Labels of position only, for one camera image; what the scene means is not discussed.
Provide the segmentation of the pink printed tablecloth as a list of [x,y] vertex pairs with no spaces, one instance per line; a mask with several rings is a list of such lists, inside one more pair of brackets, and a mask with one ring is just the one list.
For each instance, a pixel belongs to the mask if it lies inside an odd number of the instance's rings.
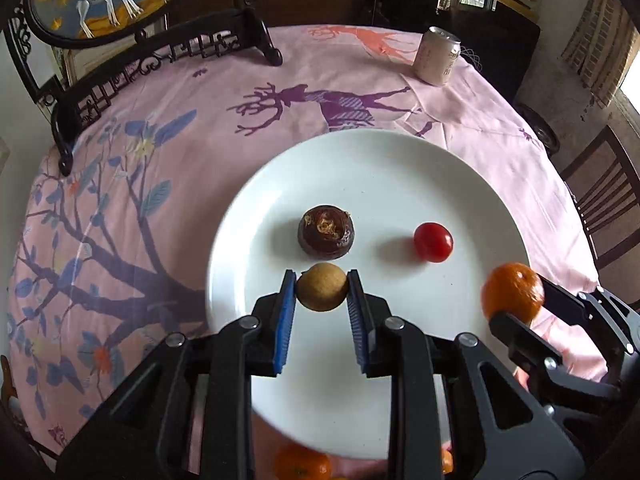
[[317,136],[384,130],[444,148],[502,196],[522,263],[568,292],[597,287],[565,183],[471,64],[457,60],[435,87],[413,71],[411,32],[291,26],[273,38],[279,67],[256,50],[163,64],[81,133],[69,176],[56,153],[40,165],[8,329],[18,400],[34,437],[58,451],[58,478],[183,479],[194,448],[235,447],[191,437],[241,400],[195,400],[198,378],[246,358],[267,331],[246,330],[247,315],[209,327],[210,254],[248,180]]

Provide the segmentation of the white oval plate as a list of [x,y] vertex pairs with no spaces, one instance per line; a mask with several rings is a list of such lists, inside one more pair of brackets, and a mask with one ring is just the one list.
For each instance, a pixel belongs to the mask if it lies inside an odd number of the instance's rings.
[[[424,333],[451,339],[469,332],[499,358],[480,290],[500,264],[525,261],[506,202],[479,172],[444,148],[405,133],[360,129],[299,143],[260,168],[232,200],[215,236],[207,272],[212,330],[252,312],[276,292],[285,271],[304,272],[297,226],[317,205],[347,211],[355,227],[349,253],[363,289]],[[454,250],[422,261],[413,233],[444,226]],[[322,452],[362,460],[385,457],[390,380],[369,379],[357,363],[348,311],[297,307],[288,359],[275,378],[252,382],[254,411],[281,434]]]

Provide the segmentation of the dark wooden chair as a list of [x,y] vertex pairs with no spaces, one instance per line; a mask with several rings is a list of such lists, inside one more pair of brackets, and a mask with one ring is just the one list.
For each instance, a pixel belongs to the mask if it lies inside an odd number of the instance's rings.
[[598,271],[639,245],[638,228],[605,252],[598,252],[594,241],[597,233],[639,208],[638,170],[615,131],[610,126],[604,126],[577,157],[560,172],[562,180],[567,182],[604,146],[613,154],[612,162],[600,172],[590,188],[581,196],[575,196],[570,192]]

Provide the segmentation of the round deer screen ornament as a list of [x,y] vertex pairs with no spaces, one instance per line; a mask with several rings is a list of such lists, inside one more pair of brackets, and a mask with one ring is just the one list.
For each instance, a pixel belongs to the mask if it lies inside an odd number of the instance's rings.
[[[49,115],[58,169],[69,176],[78,136],[97,122],[119,91],[140,76],[188,56],[223,56],[257,49],[279,66],[282,54],[256,14],[256,0],[233,0],[216,11],[169,25],[183,0],[8,0],[1,7],[2,34],[13,64],[34,103]],[[32,40],[66,51],[109,47],[110,57],[77,80],[51,76],[40,84],[28,57]]]

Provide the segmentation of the striped curtain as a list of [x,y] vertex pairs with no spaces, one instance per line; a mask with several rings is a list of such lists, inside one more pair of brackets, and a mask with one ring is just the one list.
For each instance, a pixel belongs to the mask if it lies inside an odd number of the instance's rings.
[[602,108],[620,90],[639,51],[639,32],[620,0],[588,0],[562,59]]

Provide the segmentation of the smooth orange fruit front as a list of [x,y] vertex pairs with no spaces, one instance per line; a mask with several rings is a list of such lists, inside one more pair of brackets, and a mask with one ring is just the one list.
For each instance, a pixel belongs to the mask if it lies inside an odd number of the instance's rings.
[[329,456],[299,444],[288,444],[274,456],[272,472],[279,480],[328,480]]

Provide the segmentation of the smooth orange kumquat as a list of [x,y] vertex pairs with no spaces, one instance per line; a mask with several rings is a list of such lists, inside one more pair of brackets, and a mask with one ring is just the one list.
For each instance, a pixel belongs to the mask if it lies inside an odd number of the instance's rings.
[[440,450],[440,458],[442,459],[442,473],[450,474],[454,470],[454,460],[451,453],[446,448],[442,448]]

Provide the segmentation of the large mandarin orange front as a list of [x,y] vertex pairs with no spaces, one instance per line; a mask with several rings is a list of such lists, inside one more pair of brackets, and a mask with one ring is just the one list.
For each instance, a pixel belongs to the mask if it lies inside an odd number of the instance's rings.
[[489,274],[480,291],[480,302],[488,321],[498,312],[506,312],[529,325],[544,305],[544,285],[529,266],[505,263]]

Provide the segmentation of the white drink can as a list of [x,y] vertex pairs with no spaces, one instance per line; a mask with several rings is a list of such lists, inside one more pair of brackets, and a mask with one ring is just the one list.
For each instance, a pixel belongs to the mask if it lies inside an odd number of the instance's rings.
[[451,32],[431,26],[424,32],[412,68],[416,76],[435,87],[444,86],[461,52],[461,41]]

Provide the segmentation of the red cherry tomato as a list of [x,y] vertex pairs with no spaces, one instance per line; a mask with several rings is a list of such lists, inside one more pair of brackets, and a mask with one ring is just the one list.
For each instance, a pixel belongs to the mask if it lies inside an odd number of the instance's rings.
[[422,261],[441,263],[454,250],[454,238],[441,224],[424,222],[413,233],[413,245]]

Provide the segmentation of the tan longan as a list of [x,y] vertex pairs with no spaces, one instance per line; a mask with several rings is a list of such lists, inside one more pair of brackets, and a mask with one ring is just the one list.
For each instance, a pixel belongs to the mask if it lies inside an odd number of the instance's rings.
[[296,282],[296,297],[307,309],[329,312],[339,307],[347,296],[347,275],[333,263],[317,263]]

